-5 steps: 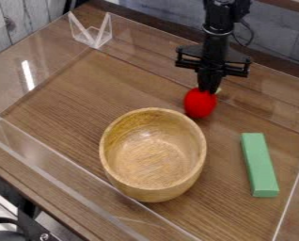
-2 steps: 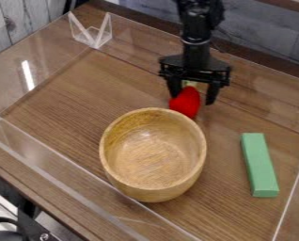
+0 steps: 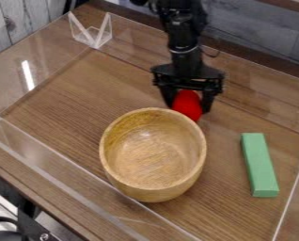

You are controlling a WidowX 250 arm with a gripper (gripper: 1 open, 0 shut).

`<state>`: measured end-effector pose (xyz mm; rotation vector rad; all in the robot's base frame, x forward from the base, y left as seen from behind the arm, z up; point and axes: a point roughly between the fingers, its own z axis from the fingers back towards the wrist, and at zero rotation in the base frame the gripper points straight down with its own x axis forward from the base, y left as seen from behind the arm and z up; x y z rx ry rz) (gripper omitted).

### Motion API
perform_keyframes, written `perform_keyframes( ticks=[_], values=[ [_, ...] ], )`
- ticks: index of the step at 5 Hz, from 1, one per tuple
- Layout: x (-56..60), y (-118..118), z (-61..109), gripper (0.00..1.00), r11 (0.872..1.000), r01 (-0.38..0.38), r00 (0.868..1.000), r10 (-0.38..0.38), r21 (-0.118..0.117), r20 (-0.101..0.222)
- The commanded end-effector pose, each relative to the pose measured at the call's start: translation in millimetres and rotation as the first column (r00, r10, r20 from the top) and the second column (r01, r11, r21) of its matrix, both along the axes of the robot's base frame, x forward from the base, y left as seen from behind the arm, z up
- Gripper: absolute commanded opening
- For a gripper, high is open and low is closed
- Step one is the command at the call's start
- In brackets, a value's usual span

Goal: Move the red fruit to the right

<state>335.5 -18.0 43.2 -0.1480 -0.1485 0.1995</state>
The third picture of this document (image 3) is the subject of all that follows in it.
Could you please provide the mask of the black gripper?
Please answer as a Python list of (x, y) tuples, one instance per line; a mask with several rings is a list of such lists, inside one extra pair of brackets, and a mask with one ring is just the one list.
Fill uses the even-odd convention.
[(172, 107), (177, 89), (199, 90), (203, 91), (203, 112), (208, 113), (215, 94), (223, 92), (224, 73), (203, 63), (200, 50), (171, 53), (171, 57), (171, 63), (151, 68), (164, 103)]

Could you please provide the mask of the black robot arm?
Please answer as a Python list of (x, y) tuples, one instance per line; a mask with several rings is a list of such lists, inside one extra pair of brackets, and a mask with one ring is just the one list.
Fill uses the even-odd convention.
[(215, 97), (224, 91), (224, 72), (203, 62), (200, 37), (207, 26), (207, 12), (201, 0), (129, 0), (136, 6), (148, 6), (159, 16), (167, 34), (171, 54), (168, 64), (151, 68), (153, 85), (168, 107), (176, 101), (180, 90), (197, 90), (200, 108), (208, 113)]

